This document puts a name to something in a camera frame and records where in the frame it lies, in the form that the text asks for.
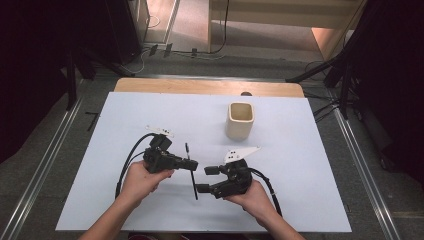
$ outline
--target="white sheet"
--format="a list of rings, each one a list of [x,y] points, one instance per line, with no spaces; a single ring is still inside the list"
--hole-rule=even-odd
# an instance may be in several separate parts
[[[224,131],[227,107],[234,101],[247,101],[255,108],[255,123],[243,142],[228,139]],[[226,179],[206,176],[203,168],[222,164],[229,149],[261,146],[246,158],[247,163],[271,180],[284,218],[295,229],[351,232],[307,99],[156,93],[109,94],[56,230],[86,230],[109,207],[127,155],[149,133],[146,125],[174,133],[168,151],[175,155],[186,157],[188,142],[191,158],[199,162],[196,183]],[[136,152],[147,148],[150,140]],[[123,230],[265,231],[235,204],[210,194],[199,194],[196,201],[186,170],[164,180],[131,214]]]

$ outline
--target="floor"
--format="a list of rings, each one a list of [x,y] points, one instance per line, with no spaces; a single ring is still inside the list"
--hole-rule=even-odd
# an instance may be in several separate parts
[[[206,1],[180,0],[172,32],[168,43],[173,50],[191,51],[192,48],[205,49],[204,4]],[[197,12],[190,11],[196,7]],[[198,23],[192,28],[187,24]],[[267,42],[255,34],[254,29],[264,26],[241,26],[238,23],[228,25],[228,41],[222,56],[216,60],[192,59],[176,54],[164,57],[163,53],[143,56],[129,64],[128,68],[139,71],[137,77],[198,77],[227,78],[248,81],[281,82],[285,78],[297,76],[321,61],[321,57],[311,38],[312,33],[304,28],[278,27],[281,34],[269,34]],[[220,38],[215,40],[219,47]],[[336,89],[326,89],[322,84],[323,73],[301,83],[308,96],[312,111],[330,103],[329,94],[337,94]],[[22,149],[0,165],[0,229],[6,229],[13,217],[16,206],[27,191],[34,190],[36,199],[25,204],[23,222],[17,225],[17,232],[10,239],[76,239],[81,233],[56,232],[55,226],[63,208],[66,196],[90,141],[95,118],[93,113],[101,112],[108,92],[113,91],[119,76],[102,66],[97,67],[94,81],[84,80],[79,85],[80,102],[74,109],[74,115],[65,112],[66,96],[52,108],[51,112],[34,130]],[[349,120],[341,122],[338,111],[331,112],[317,123],[324,147],[346,212],[352,226],[352,233],[302,233],[307,239],[422,239],[424,236],[424,194],[420,184],[402,172],[382,170],[379,155],[367,134],[363,124],[349,108]],[[64,128],[63,120],[72,120]],[[387,206],[399,236],[388,236],[382,229],[381,220],[376,215],[373,195],[367,191],[369,183],[361,175],[360,164],[352,155],[341,126],[352,129],[354,142],[360,149],[360,156],[372,176],[378,193]],[[52,139],[57,131],[64,135],[61,142],[52,149]],[[46,159],[45,153],[52,152],[53,157]],[[28,189],[33,177],[37,177],[37,168],[44,161],[48,172],[39,180],[43,183],[38,189]],[[126,239],[122,233],[118,239]]]
[[[172,31],[179,0],[147,0],[150,13],[146,43],[166,44]]]

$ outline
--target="beige cup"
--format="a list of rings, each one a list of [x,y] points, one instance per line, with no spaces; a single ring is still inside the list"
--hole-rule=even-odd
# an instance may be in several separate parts
[[[246,102],[234,102],[228,106],[225,132],[227,136],[236,141],[249,137],[250,130],[255,120],[253,106]]]

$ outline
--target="white table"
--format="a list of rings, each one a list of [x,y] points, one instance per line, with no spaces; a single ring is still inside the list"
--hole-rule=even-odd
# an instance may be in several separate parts
[[[234,142],[224,133],[230,102],[255,107],[251,135]],[[309,103],[305,98],[228,95],[110,93],[81,163],[56,230],[88,229],[114,200],[122,165],[135,144],[149,133],[146,125],[170,129],[171,153],[199,162],[197,183],[216,183],[225,176],[206,176],[203,168],[222,164],[229,149],[261,146],[246,158],[249,166],[270,178],[284,218],[300,232],[350,232]],[[139,151],[148,147],[140,144]],[[239,206],[199,194],[190,173],[179,170],[162,182],[128,218],[122,230],[151,232],[264,232]]]

